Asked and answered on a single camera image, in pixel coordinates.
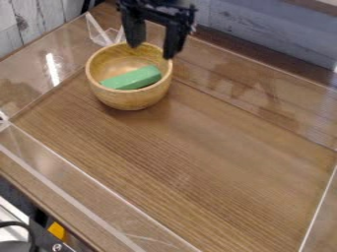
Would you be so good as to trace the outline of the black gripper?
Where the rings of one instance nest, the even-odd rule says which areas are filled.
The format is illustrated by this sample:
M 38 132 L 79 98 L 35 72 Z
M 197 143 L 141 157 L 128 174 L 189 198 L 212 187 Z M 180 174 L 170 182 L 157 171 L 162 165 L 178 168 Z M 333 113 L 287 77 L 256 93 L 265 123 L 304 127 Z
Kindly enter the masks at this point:
M 198 12 L 194 0 L 118 0 L 126 42 L 137 48 L 146 40 L 146 21 L 166 27 L 164 58 L 173 59 L 184 50 L 186 38 L 196 29 Z

